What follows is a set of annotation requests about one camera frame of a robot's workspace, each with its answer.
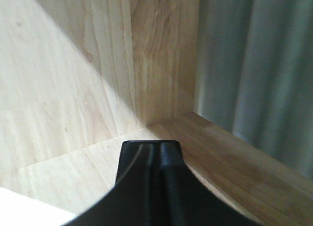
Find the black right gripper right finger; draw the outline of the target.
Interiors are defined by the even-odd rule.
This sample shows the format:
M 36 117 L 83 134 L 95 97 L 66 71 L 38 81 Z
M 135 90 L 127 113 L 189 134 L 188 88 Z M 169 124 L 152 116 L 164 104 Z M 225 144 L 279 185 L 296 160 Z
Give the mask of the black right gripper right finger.
M 160 146 L 160 168 L 173 226 L 258 226 L 209 191 L 170 142 Z

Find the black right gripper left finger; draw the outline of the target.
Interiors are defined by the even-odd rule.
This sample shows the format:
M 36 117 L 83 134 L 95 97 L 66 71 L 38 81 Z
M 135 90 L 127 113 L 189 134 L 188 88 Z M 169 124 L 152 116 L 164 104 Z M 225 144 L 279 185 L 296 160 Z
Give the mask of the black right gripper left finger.
M 150 226 L 152 141 L 122 143 L 114 187 L 68 226 Z

